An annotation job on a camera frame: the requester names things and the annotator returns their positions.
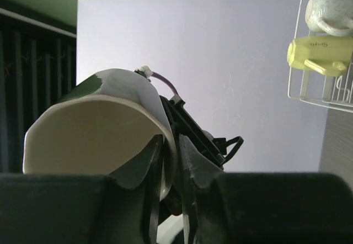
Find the white speckled mug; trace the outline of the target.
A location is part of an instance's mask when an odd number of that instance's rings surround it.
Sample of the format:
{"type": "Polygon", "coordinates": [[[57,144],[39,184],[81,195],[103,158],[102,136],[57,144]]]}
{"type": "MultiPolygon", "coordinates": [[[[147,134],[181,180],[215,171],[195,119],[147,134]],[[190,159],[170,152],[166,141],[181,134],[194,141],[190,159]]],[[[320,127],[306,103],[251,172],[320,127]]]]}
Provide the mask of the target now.
{"type": "Polygon", "coordinates": [[[351,36],[352,0],[309,0],[305,22],[314,33],[351,36]]]}

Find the black mug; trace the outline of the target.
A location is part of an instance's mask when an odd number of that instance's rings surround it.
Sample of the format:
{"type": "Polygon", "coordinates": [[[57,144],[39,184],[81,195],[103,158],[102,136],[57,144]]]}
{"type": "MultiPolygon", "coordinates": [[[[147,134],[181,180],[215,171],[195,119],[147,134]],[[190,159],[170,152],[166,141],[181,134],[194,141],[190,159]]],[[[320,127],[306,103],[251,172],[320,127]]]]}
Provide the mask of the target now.
{"type": "Polygon", "coordinates": [[[143,75],[99,71],[47,108],[24,138],[25,174],[110,174],[139,154],[155,135],[168,145],[160,197],[176,171],[174,136],[159,94],[143,75]]]}

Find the yellow mug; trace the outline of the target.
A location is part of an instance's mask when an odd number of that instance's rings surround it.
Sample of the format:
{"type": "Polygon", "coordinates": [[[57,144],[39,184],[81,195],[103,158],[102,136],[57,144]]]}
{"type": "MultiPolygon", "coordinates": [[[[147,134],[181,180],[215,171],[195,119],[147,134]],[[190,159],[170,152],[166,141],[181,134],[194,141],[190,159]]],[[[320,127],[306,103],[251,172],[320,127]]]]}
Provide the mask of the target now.
{"type": "Polygon", "coordinates": [[[351,36],[307,36],[292,40],[287,51],[287,62],[290,67],[299,70],[340,77],[347,72],[351,55],[351,36]]]}

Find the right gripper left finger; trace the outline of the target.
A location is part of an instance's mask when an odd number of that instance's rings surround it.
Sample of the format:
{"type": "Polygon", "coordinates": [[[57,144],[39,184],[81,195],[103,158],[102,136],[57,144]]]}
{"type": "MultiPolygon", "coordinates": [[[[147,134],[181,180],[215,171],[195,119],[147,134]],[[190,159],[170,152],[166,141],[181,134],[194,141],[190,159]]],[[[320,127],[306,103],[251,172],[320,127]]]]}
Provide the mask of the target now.
{"type": "Polygon", "coordinates": [[[155,135],[138,155],[111,174],[120,188],[117,230],[123,243],[156,242],[163,149],[163,135],[155,135]]]}

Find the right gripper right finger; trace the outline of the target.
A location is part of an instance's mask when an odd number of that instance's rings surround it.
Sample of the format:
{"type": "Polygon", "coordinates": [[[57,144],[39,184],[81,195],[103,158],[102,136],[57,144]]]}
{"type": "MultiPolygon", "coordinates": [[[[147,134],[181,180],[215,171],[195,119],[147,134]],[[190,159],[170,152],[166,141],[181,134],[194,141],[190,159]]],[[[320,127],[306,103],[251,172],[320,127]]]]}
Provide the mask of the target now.
{"type": "Polygon", "coordinates": [[[178,140],[179,177],[185,243],[201,242],[200,194],[223,170],[202,155],[191,140],[180,134],[178,140]]]}

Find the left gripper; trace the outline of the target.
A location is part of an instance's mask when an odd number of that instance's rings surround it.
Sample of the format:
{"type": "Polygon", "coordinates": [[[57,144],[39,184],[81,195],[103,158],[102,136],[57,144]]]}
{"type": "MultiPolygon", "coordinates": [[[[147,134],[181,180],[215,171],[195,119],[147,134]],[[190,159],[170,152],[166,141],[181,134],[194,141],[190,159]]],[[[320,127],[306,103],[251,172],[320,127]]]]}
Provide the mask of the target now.
{"type": "Polygon", "coordinates": [[[196,149],[220,169],[224,169],[223,165],[230,161],[243,145],[241,136],[228,140],[225,137],[215,138],[202,130],[184,109],[185,102],[180,96],[175,95],[172,99],[160,96],[160,99],[173,131],[187,136],[196,149]]]}

